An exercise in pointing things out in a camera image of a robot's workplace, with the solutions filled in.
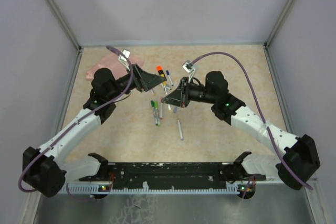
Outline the light green capped marker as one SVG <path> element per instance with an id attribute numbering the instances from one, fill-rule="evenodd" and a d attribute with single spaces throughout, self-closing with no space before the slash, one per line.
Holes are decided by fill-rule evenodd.
<path id="1" fill-rule="evenodd" d="M 154 101 L 154 108 L 156 113 L 157 124 L 160 126 L 160 116 L 159 116 L 159 109 L 158 109 L 158 102 L 157 100 Z"/>

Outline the dark green capped marker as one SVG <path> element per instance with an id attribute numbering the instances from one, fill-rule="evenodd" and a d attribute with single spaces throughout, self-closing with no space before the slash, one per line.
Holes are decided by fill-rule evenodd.
<path id="1" fill-rule="evenodd" d="M 152 111 L 153 111 L 153 116 L 154 116 L 154 121 L 155 121 L 155 125 L 158 126 L 158 119 L 156 117 L 156 110 L 155 110 L 155 105 L 154 105 L 154 101 L 151 100 L 151 107 L 152 107 Z"/>

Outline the magenta capped marker pen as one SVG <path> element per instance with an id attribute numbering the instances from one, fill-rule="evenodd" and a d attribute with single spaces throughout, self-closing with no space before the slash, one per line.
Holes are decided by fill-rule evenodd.
<path id="1" fill-rule="evenodd" d="M 163 103 L 162 103 L 162 99 L 160 100 L 160 120 L 163 119 Z"/>

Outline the lavender marker pen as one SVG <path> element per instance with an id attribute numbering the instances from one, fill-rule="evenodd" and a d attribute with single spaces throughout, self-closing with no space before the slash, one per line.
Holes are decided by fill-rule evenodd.
<path id="1" fill-rule="evenodd" d="M 182 126 L 181 126 L 181 122 L 180 122 L 179 119 L 177 119 L 177 124 L 178 124 L 178 130 L 179 130 L 180 140 L 183 141 L 184 140 L 183 131 L 182 131 Z"/>

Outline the yellow capped marker pen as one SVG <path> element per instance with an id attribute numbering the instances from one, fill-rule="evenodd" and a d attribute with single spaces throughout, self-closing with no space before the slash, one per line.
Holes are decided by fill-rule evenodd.
<path id="1" fill-rule="evenodd" d="M 167 89 L 166 89 L 166 85 L 164 83 L 161 83 L 161 86 L 162 86 L 162 88 L 164 90 L 164 94 L 168 95 L 168 92 L 167 92 Z M 168 104 L 167 107 L 168 107 L 168 110 L 171 112 L 172 111 L 171 106 Z"/>

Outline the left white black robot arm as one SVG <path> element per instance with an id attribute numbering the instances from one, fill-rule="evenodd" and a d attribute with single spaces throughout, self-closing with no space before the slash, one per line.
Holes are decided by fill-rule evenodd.
<path id="1" fill-rule="evenodd" d="M 108 68 L 94 73 L 88 101 L 57 135 L 38 148 L 29 147 L 23 153 L 22 174 L 18 187 L 23 192 L 38 191 L 46 197 L 56 195 L 64 186 L 84 177 L 103 180 L 108 177 L 107 160 L 98 154 L 89 154 L 78 162 L 65 160 L 71 151 L 92 131 L 100 127 L 113 113 L 116 102 L 133 89 L 147 92 L 166 81 L 132 64 L 127 74 L 115 79 Z M 25 182 L 31 186 L 23 188 Z"/>

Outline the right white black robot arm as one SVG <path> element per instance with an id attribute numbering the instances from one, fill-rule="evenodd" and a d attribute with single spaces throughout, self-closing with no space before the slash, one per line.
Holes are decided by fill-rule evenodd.
<path id="1" fill-rule="evenodd" d="M 245 180 L 254 174 L 278 177 L 288 187 L 300 190 L 320 167 L 311 136 L 299 137 L 264 121 L 229 92 L 228 82 L 220 71 L 209 72 L 205 84 L 201 85 L 183 77 L 177 88 L 162 99 L 163 103 L 180 108 L 192 101 L 211 104 L 211 111 L 219 120 L 250 134 L 274 152 L 274 156 L 248 154 L 234 167 L 239 179 Z"/>

